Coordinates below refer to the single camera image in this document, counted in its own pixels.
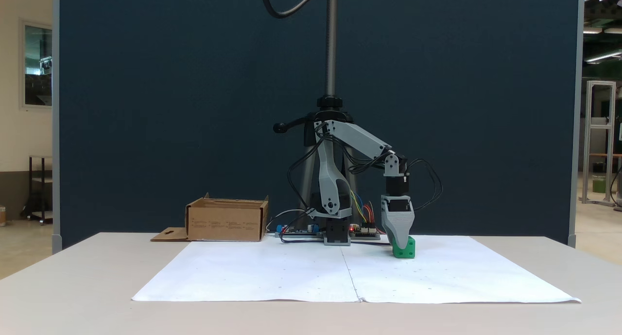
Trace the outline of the grey wedge gripper finger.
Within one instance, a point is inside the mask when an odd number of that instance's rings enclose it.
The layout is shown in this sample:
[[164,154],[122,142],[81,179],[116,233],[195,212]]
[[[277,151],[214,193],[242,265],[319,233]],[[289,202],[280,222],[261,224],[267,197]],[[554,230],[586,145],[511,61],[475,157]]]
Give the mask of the grey wedge gripper finger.
[[413,211],[382,211],[381,222],[389,243],[398,249],[406,249],[415,214]]

